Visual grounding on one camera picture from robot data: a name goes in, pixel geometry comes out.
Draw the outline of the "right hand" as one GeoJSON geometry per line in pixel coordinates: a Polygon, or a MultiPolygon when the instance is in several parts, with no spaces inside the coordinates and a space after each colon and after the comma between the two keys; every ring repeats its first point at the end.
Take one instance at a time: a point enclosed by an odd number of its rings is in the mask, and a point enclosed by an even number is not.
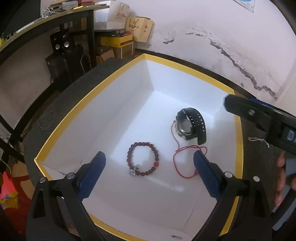
{"type": "Polygon", "coordinates": [[[283,151],[276,161],[277,174],[275,182],[274,206],[279,207],[283,200],[283,189],[286,183],[285,176],[285,151],[283,151]]]}

